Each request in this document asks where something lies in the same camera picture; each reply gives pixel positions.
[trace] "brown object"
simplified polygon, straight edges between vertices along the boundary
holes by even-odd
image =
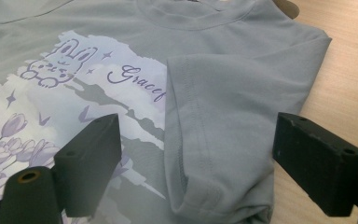
[[[294,19],[300,14],[298,6],[287,0],[273,0],[275,5],[288,16],[290,19]]]

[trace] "bunny ear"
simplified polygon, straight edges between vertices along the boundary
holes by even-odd
[[[75,60],[84,63],[88,61],[97,51],[97,48],[83,49],[79,51],[78,54],[75,56]]]
[[[59,47],[57,47],[51,54],[53,53],[60,53],[63,55],[71,55],[72,52],[79,46],[79,41],[76,39],[70,39],[63,44],[61,44]]]

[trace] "neckline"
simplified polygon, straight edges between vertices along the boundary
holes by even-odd
[[[255,0],[232,0],[239,2],[234,7],[221,9],[211,6],[208,1],[137,0],[137,6],[156,25],[178,30],[203,30],[240,20],[255,5]]]

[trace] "bunny illustration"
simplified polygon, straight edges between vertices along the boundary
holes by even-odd
[[[24,79],[37,79],[38,85],[53,88],[60,83],[71,80],[97,51],[97,48],[78,49],[79,41],[70,39],[42,60],[28,64],[25,72],[20,74]]]

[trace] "wood grain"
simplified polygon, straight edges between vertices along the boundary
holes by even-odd
[[[358,1],[292,0],[296,21],[319,27],[333,38],[301,115],[358,146]],[[273,224],[357,223],[351,217],[327,217],[276,164]]]

